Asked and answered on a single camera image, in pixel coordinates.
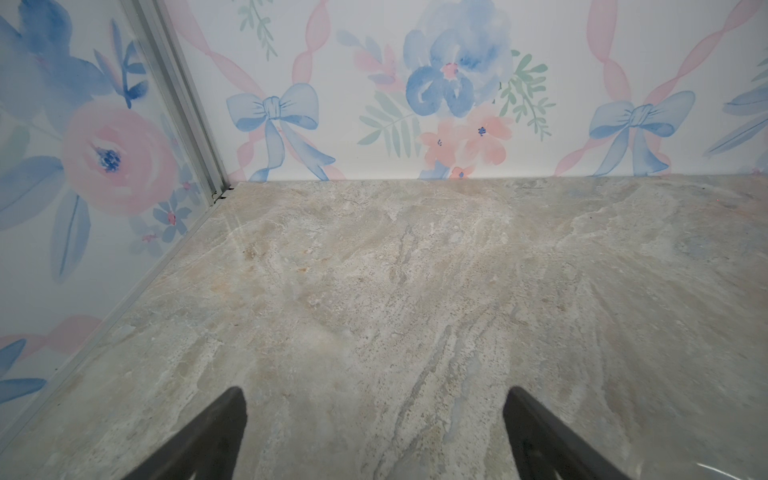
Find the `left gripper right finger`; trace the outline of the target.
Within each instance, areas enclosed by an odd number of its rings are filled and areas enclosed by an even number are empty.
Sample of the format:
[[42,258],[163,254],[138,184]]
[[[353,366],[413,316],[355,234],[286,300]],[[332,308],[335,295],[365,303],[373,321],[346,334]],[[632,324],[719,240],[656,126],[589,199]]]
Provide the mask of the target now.
[[520,386],[509,390],[503,419],[521,479],[627,477]]

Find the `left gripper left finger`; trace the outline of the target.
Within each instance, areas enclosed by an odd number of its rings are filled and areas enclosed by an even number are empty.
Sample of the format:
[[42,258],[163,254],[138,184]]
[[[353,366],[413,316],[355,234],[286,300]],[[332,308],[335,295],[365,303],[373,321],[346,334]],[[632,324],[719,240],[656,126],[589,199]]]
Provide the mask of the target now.
[[230,387],[125,480],[231,479],[246,425],[243,390]]

